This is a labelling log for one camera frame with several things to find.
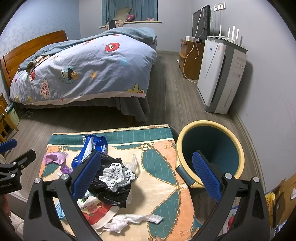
television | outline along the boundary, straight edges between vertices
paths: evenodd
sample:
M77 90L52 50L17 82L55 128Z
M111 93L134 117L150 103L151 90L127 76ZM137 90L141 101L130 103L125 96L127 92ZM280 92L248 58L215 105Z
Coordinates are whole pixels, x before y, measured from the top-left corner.
M192 15L192 37L198 38L204 42L210 35L210 24L211 24L211 10L210 6L207 5L204 8L198 10Z

black plastic bag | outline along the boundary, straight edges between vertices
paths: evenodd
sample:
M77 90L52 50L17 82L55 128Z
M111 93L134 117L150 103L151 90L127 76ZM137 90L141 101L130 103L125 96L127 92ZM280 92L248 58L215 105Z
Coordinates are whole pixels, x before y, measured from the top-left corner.
M101 158L102 160L100 169L91 182L91 185L88 189L89 192L106 204L118 207L126 207L126 200L131 190L131 185L128 184L124 187L119 187L116 192L112 192L105 182L99 180L99 176L103 175L103 170L105 168L109 168L112 163L120 163L122 167L125 168L121 158L114 159L113 157L110 157L104 153L101 153Z

grey bed skirt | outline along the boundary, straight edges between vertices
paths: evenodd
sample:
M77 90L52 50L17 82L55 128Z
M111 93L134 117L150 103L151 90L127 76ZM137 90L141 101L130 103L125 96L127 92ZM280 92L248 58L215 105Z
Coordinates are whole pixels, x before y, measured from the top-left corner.
M24 105L20 104L21 108L41 109L41 108L57 108L69 106L108 106L117 107L124 115L133 115L138 122L147 122L150 112L147 97L112 97L106 99L91 99L87 101L75 101L65 105Z

yellow rim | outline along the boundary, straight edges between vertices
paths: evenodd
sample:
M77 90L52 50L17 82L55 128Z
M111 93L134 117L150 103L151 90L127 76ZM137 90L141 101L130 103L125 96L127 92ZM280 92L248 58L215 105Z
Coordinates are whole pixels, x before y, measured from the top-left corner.
M219 129L219 130L223 131L227 136L229 136L229 138L233 141L233 143L235 144L235 147L237 148L237 152L239 154L239 166L237 168L237 172L234 175L234 177L236 179L238 179L241 176L242 171L244 170L244 151L242 149L242 146L241 146L240 142L238 141L238 139L236 138L236 136L229 129L227 129L223 125L220 125L216 122L209 121L209 120L198 120L198 121L191 122L187 126L185 126L179 134L177 144L176 144L177 155L178 155L178 159L179 159L180 163L182 164L183 168L186 170L188 175L193 180L195 180L197 182L197 184L203 186L201 179L187 165L187 163L184 159L184 156L183 156L183 152L182 152L182 141L183 141L185 134L189 130L191 130L192 128L197 127L197 126L211 126L216 129Z

crumpled paper towel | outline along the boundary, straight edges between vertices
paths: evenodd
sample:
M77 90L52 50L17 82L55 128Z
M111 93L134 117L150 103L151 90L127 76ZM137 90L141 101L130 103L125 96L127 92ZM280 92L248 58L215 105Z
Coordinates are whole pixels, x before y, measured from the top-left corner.
M105 224L104 231L117 232L120 233L123 228L125 228L128 223L140 223L142 221L149 221L159 224L163 217L148 214L148 215L135 215L135 214L119 214L112 218L110 223Z

